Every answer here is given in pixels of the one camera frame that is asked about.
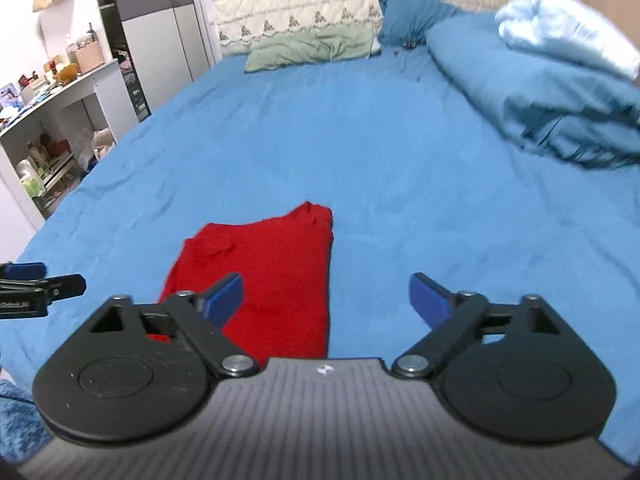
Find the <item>light blue blanket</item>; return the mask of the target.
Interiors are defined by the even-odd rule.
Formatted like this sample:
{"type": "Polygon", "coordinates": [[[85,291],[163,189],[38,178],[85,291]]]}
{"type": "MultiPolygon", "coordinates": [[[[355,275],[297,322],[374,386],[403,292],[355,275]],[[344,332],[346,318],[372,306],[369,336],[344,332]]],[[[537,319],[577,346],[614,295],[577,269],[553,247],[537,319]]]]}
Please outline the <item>light blue blanket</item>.
{"type": "Polygon", "coordinates": [[[639,50],[602,13],[580,0],[512,0],[495,14],[511,48],[553,56],[634,81],[639,50]]]}

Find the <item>green pillow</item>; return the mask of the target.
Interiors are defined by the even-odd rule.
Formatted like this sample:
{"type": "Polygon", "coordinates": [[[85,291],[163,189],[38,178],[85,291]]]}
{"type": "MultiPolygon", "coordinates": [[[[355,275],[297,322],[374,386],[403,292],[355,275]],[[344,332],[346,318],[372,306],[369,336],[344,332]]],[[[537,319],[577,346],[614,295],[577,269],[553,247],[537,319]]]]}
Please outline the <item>green pillow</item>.
{"type": "Polygon", "coordinates": [[[273,36],[251,46],[244,72],[370,58],[380,51],[381,44],[375,30],[366,24],[305,28],[273,36]]]}

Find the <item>red garment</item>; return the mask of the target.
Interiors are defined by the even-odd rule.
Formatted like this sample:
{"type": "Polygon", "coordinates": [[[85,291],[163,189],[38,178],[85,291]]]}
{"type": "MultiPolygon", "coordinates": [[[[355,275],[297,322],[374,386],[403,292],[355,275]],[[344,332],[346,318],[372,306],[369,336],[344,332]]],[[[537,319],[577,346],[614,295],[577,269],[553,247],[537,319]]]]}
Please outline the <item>red garment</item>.
{"type": "Polygon", "coordinates": [[[183,242],[160,300],[240,274],[243,300],[224,324],[226,337],[262,365],[270,358],[324,359],[332,224],[330,208],[309,202],[254,223],[206,224],[183,242]]]}

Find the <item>blue duvet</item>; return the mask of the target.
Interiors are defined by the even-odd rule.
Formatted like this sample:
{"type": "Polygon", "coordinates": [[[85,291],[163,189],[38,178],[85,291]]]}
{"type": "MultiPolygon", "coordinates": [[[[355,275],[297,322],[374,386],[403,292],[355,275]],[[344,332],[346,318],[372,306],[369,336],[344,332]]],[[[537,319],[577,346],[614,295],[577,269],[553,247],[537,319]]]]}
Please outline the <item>blue duvet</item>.
{"type": "Polygon", "coordinates": [[[639,90],[620,77],[508,47],[488,13],[447,18],[425,35],[444,75],[524,151],[589,168],[639,162],[639,90]]]}

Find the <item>dark blue pillow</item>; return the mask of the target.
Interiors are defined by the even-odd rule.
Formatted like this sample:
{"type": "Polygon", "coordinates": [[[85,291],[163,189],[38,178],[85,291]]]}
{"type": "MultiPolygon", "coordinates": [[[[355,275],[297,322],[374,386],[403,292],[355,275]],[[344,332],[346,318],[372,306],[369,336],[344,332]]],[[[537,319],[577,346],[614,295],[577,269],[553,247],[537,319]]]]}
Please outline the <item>dark blue pillow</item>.
{"type": "Polygon", "coordinates": [[[383,21],[378,41],[383,46],[412,48],[426,43],[436,24],[465,14],[465,10],[442,0],[378,0],[383,21]]]}

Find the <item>white shelf unit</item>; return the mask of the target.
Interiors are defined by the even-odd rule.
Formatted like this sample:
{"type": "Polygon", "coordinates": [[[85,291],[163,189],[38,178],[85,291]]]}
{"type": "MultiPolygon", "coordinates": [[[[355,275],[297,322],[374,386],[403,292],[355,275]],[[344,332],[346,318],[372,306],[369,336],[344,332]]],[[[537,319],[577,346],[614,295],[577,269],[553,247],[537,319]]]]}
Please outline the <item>white shelf unit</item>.
{"type": "Polygon", "coordinates": [[[28,155],[27,144],[47,133],[54,140],[66,140],[73,158],[81,149],[75,144],[85,130],[109,128],[116,142],[139,123],[118,62],[112,58],[66,84],[60,91],[29,109],[1,131],[1,183],[32,231],[42,228],[46,217],[28,196],[16,172],[18,162],[28,155]]]}

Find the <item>blue fuzzy rug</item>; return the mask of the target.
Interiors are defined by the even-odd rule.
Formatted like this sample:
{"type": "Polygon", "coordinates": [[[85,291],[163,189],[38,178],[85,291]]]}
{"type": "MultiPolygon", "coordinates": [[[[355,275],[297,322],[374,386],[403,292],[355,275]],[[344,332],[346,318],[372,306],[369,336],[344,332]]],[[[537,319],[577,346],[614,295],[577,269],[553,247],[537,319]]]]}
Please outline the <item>blue fuzzy rug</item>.
{"type": "Polygon", "coordinates": [[[51,441],[32,395],[9,379],[1,381],[0,411],[2,460],[23,463],[51,441]]]}

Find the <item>grey white wardrobe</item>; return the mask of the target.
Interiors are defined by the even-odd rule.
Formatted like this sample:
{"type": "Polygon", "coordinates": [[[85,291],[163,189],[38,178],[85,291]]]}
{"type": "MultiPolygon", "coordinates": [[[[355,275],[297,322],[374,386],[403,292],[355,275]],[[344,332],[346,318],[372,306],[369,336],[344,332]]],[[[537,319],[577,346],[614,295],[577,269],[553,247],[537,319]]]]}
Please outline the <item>grey white wardrobe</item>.
{"type": "Polygon", "coordinates": [[[108,44],[124,62],[140,119],[214,64],[200,0],[98,0],[108,44]]]}

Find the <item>blue bed sheet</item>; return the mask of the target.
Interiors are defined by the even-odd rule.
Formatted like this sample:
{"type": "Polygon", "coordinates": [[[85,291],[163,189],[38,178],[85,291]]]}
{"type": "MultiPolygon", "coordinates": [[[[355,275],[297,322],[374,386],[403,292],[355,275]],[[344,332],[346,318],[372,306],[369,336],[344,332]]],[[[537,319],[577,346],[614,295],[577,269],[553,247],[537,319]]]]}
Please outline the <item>blue bed sheet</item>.
{"type": "Polygon", "coordinates": [[[109,296],[157,300],[182,243],[303,202],[333,212],[330,353],[390,360],[422,337],[421,271],[512,302],[544,296],[617,385],[603,441],[639,458],[639,171],[527,153],[427,50],[248,74],[221,62],[132,129],[32,238],[26,261],[84,296],[1,325],[23,387],[109,296]]]}

